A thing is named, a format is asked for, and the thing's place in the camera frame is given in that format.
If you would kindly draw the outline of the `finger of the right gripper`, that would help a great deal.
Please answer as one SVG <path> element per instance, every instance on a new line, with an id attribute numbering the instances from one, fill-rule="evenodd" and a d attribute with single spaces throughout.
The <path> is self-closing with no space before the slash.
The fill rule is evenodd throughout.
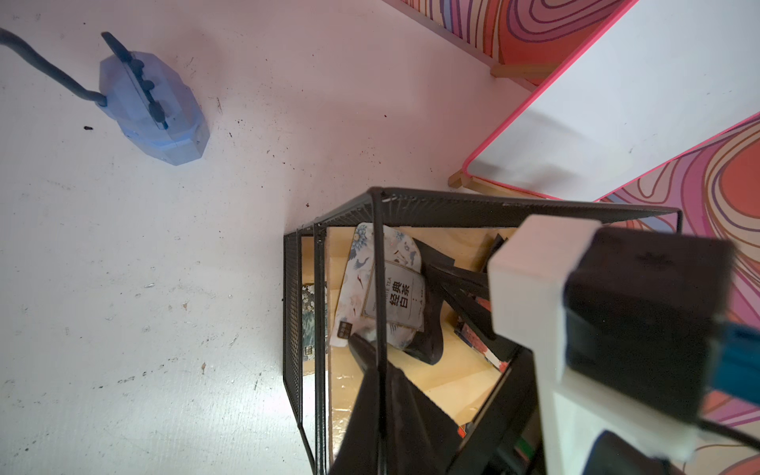
<path id="1" fill-rule="evenodd" d="M 534 356 L 520 350 L 480 410 L 447 468 L 449 474 L 542 474 L 543 443 L 523 459 L 517 451 L 530 418 L 538 412 Z"/>
<path id="2" fill-rule="evenodd" d="M 461 443 L 458 425 L 402 370 L 376 365 L 376 346 L 353 334 L 363 373 L 332 474 L 443 474 Z"/>

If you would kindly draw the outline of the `red tea bag shelf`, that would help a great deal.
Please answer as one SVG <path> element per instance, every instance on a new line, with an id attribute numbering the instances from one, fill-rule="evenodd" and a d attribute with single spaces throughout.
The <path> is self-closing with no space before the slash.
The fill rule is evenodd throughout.
<path id="1" fill-rule="evenodd" d="M 488 361 L 501 373 L 505 373 L 507 371 L 514 356 L 514 350 L 508 351 L 507 353 L 501 355 L 496 354 L 463 320 L 457 321 L 457 324 L 454 328 L 454 333 L 465 344 L 467 344 L 469 348 L 472 348 L 475 350 L 475 352 L 478 352 L 486 361 Z"/>

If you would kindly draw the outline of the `white patterned tea bag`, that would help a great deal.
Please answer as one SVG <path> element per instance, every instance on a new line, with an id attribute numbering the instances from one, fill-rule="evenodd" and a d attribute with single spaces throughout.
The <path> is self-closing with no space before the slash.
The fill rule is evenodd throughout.
<path id="1" fill-rule="evenodd" d="M 335 348 L 345 348 L 353 334 L 368 342 L 377 340 L 379 301 L 373 231 L 372 223 L 361 223 L 353 232 L 332 326 L 330 344 Z M 434 265 L 452 265 L 454 259 L 396 229 L 384 227 L 383 237 L 386 342 L 435 365 L 443 357 L 443 299 L 435 295 L 428 271 Z"/>

